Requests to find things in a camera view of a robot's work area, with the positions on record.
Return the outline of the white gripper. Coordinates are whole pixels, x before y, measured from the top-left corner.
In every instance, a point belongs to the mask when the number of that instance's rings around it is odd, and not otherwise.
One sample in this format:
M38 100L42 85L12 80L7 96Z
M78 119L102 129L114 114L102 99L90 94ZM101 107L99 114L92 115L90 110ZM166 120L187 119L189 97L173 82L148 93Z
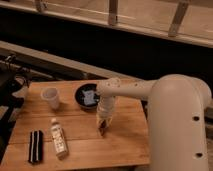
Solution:
M109 128L112 122L112 114L115 106L115 98L114 97L101 97L97 106L97 117L96 124L97 129L102 129L103 119L105 119L105 129Z

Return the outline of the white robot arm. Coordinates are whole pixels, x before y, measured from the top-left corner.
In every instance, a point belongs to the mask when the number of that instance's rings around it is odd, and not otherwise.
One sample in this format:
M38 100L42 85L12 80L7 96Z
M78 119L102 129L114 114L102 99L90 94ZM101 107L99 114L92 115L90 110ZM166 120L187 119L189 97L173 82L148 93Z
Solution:
M150 171L210 171L204 113L212 100L203 80L170 74L124 84L118 78L97 85L97 122L108 123L117 96L147 103Z

